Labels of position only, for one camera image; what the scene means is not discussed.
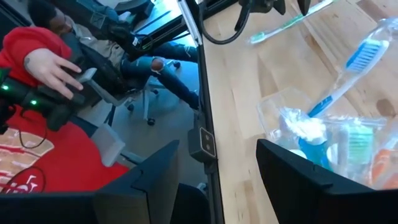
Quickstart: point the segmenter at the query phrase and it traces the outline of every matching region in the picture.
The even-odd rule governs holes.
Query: red sweatshirt
[[[60,37],[47,29],[18,27],[8,33],[0,52],[0,67],[11,68],[10,76],[37,86],[39,82],[23,67],[25,56],[39,48],[47,48],[68,58],[71,50]],[[11,128],[0,135],[0,192],[62,192],[96,190],[127,172],[115,164],[102,165],[100,154],[90,138],[72,123],[58,132],[47,131],[45,120],[28,111],[9,120]],[[22,134],[21,144],[19,131]]]

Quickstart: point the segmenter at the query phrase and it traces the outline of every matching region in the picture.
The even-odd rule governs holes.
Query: toothbrush
[[[327,110],[335,101],[343,96],[360,78],[364,77],[370,69],[377,64],[384,55],[389,42],[386,40],[366,39],[358,47],[357,51],[347,61],[345,72],[350,72],[355,76],[332,94],[321,100],[309,113],[309,117],[316,117]]]

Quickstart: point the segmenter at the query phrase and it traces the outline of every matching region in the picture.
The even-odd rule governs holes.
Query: wooden desk
[[[207,19],[207,31],[217,39],[230,37],[240,8],[235,4]],[[288,5],[287,14],[293,12]],[[255,158],[256,140],[264,137],[256,111],[261,98],[294,86],[317,100],[376,21],[394,15],[395,0],[340,0],[255,47],[246,44],[249,36],[280,23],[274,10],[252,14],[240,38],[228,45],[204,40],[225,223],[277,223]],[[390,49],[332,110],[395,116],[397,58],[398,50]]]

